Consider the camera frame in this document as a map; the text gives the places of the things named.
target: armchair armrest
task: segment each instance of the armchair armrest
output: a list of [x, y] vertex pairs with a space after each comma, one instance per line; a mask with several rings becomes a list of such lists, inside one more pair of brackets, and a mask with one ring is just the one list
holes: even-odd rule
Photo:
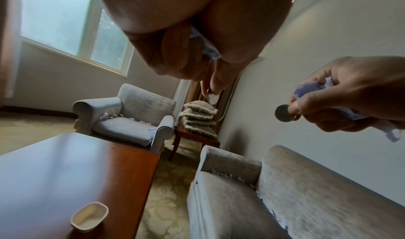
[[121, 109], [122, 102], [118, 97], [76, 101], [73, 104], [73, 112], [78, 116], [76, 132], [90, 135], [93, 125], [104, 113], [120, 114]]
[[160, 155], [160, 150], [165, 139], [172, 137], [174, 132], [174, 116], [166, 115], [160, 121], [159, 126], [157, 127], [155, 138], [152, 141], [151, 148], [149, 151], [154, 152], [157, 155]]
[[233, 179], [242, 179], [244, 183], [254, 185], [262, 171], [262, 162], [251, 160], [219, 148], [204, 146], [197, 173], [201, 171], [232, 175]]

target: pillow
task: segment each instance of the pillow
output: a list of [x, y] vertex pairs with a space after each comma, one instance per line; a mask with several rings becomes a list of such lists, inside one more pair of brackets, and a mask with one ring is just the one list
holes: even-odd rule
[[201, 125], [201, 126], [214, 126], [216, 124], [216, 122], [213, 121], [200, 121], [200, 120], [196, 120], [193, 118], [189, 118], [189, 117], [183, 117], [183, 124], [184, 125]]
[[215, 115], [218, 112], [218, 109], [215, 109], [212, 105], [208, 104], [205, 101], [196, 100], [190, 103], [184, 104], [185, 108], [191, 108], [196, 111], [204, 112], [207, 114]]
[[201, 125], [184, 125], [184, 129], [188, 130], [190, 132], [193, 132], [198, 135], [202, 136], [207, 136], [209, 138], [217, 138], [218, 136], [215, 134], [215, 132], [207, 126], [201, 126]]
[[187, 108], [186, 110], [179, 113], [179, 116], [191, 117], [193, 119], [202, 120], [202, 121], [211, 121], [212, 118], [214, 118], [213, 114], [207, 114], [207, 113], [204, 113], [204, 112], [191, 110], [190, 108]]

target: floor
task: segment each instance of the floor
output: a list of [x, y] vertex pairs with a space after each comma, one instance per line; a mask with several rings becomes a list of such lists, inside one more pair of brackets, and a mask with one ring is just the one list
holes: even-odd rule
[[[74, 119], [0, 112], [0, 155], [44, 139], [74, 132]], [[182, 139], [169, 162], [173, 138], [157, 166], [136, 239], [188, 239], [186, 198], [199, 163], [201, 144]]]

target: wall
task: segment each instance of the wall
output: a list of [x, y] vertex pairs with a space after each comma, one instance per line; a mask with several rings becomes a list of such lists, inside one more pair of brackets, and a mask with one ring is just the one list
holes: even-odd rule
[[124, 77], [23, 43], [14, 96], [6, 104], [70, 112], [77, 100], [116, 96], [123, 83], [173, 98], [178, 82], [156, 75], [137, 53]]
[[274, 110], [329, 61], [346, 55], [405, 55], [403, 0], [320, 0], [284, 25], [267, 58], [247, 69], [222, 125], [221, 148], [260, 160], [276, 144], [405, 205], [405, 139], [376, 129], [325, 133], [305, 119], [282, 123]]

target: baseboard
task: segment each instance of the baseboard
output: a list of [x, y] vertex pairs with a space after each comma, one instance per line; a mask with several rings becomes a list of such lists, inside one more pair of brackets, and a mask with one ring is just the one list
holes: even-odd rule
[[70, 113], [70, 112], [52, 111], [52, 110], [44, 110], [44, 109], [36, 109], [36, 108], [28, 108], [28, 107], [20, 107], [20, 106], [0, 106], [0, 111], [8, 112], [8, 113], [36, 114], [36, 115], [43, 115], [43, 116], [56, 116], [56, 117], [67, 117], [67, 118], [77, 119], [77, 115], [74, 113]]

